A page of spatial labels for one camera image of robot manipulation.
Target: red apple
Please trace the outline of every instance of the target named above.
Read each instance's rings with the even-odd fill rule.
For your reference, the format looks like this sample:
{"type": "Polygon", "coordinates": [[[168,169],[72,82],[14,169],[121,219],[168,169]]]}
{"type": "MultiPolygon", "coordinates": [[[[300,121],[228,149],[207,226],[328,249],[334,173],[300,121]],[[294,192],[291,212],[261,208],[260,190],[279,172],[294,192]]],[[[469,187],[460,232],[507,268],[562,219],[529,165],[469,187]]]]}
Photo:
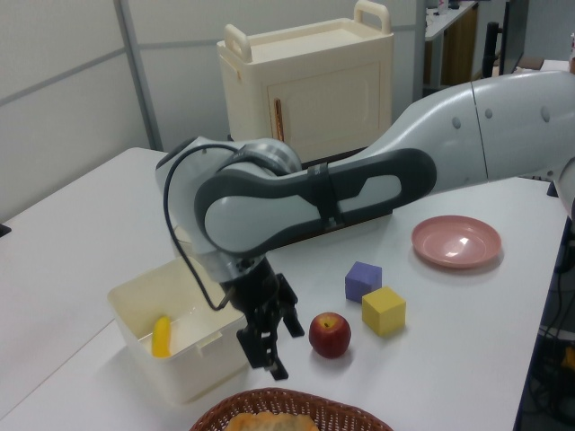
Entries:
{"type": "Polygon", "coordinates": [[[351,340],[351,328],[343,316],[335,312],[323,312],[312,320],[309,342],[323,357],[333,359],[345,353],[351,340]]]}

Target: pink plate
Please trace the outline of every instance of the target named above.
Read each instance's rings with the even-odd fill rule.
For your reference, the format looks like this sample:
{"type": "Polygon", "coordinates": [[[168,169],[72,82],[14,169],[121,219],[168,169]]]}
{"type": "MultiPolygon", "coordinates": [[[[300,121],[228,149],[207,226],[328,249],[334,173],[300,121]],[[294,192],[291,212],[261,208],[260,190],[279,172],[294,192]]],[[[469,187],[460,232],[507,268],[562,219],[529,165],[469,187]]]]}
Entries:
{"type": "Polygon", "coordinates": [[[450,268],[479,267],[501,250],[495,229],[460,215],[442,215],[419,223],[411,233],[411,242],[423,259],[450,268]]]}

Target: wicker basket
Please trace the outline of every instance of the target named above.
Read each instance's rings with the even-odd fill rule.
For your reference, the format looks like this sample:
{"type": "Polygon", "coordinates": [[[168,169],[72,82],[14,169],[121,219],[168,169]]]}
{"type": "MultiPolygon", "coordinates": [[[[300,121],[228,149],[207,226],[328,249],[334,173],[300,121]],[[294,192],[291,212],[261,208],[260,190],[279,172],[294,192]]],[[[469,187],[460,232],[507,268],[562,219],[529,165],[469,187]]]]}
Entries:
{"type": "Polygon", "coordinates": [[[356,407],[278,388],[240,392],[226,398],[204,414],[190,431],[222,431],[235,415],[260,411],[308,415],[320,431],[392,431],[387,424],[356,407]]]}

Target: foam block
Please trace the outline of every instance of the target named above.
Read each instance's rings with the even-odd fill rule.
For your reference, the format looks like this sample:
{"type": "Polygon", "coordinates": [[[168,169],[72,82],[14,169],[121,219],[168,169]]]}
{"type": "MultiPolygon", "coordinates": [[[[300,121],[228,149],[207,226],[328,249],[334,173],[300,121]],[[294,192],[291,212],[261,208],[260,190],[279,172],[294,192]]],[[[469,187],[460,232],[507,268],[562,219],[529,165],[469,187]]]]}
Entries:
{"type": "Polygon", "coordinates": [[[356,262],[345,276],[345,297],[361,303],[361,297],[381,287],[382,269],[363,262],[356,262]]]}
{"type": "Polygon", "coordinates": [[[389,286],[364,295],[361,319],[378,336],[390,334],[405,326],[406,302],[389,286]]]}

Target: yellow banana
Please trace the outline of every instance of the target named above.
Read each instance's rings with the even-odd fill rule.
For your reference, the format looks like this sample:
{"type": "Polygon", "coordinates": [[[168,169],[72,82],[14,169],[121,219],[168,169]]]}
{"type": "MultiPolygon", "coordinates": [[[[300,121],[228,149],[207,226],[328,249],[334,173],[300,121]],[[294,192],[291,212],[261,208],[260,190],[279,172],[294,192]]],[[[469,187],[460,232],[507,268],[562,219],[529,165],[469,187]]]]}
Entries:
{"type": "Polygon", "coordinates": [[[170,338],[172,327],[170,318],[162,316],[155,322],[152,332],[152,355],[155,357],[170,357],[170,338]]]}

